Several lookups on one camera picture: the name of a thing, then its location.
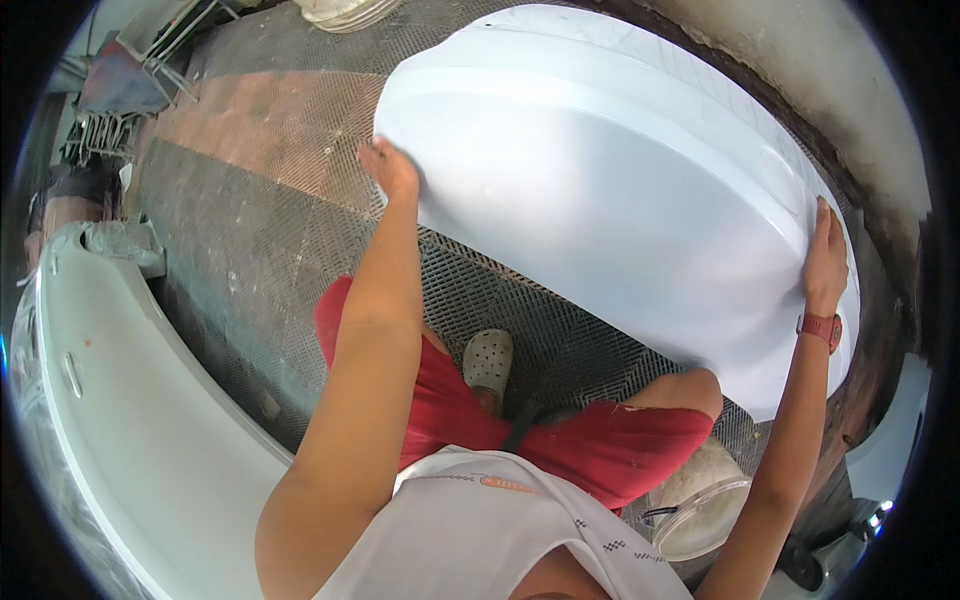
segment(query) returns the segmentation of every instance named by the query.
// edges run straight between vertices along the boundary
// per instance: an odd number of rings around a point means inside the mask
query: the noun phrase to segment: red shorts
[[[334,281],[314,311],[328,368],[351,283],[348,276]],[[399,470],[447,444],[497,450],[510,427],[483,412],[453,358],[423,338]],[[700,447],[712,427],[712,419],[696,410],[631,410],[600,400],[556,425],[531,425],[517,454],[617,510],[666,479]]]

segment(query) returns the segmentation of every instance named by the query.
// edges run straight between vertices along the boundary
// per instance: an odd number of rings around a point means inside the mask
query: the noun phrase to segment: white bucket
[[[652,543],[667,561],[707,554],[727,540],[747,501],[752,479],[743,474],[726,448],[710,436],[660,485],[650,490],[652,509],[676,506],[655,517]]]
[[[318,28],[348,34],[379,21],[400,0],[294,0],[300,14]]]

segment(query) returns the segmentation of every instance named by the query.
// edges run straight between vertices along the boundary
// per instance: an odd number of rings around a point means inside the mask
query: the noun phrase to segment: watch strap
[[[821,338],[827,342],[830,354],[833,354],[840,346],[840,339],[843,337],[843,324],[839,315],[828,318],[803,314],[797,323],[797,333],[809,333]]]

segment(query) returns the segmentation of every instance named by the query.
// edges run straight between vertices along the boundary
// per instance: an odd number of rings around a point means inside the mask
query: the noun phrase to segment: black cord
[[[647,527],[651,527],[651,528],[652,528],[652,527],[654,526],[654,522],[653,522],[653,520],[652,520],[652,518],[653,518],[654,516],[657,516],[657,515],[673,515],[673,514],[676,513],[678,510],[680,510],[680,507],[677,507],[677,506],[664,506],[663,508],[658,508],[658,509],[654,509],[654,510],[652,510],[652,511],[647,511],[646,513],[644,513],[643,515],[640,516],[640,522],[643,523],[644,525],[646,525]]]

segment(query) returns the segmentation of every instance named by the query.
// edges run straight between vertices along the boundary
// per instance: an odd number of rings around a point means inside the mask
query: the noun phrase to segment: grated floor
[[[291,2],[228,24],[187,71],[201,101],[164,112],[138,174],[137,205],[168,252],[155,293],[187,345],[260,424],[296,450],[326,380],[317,298],[352,274],[382,206],[353,159],[386,76],[473,19],[522,2],[402,3],[345,36]],[[479,329],[515,340],[506,416],[626,399],[680,369],[486,256],[420,229],[427,324],[458,364]],[[770,423],[729,400],[714,434],[753,474]],[[645,498],[624,511],[635,523]]]

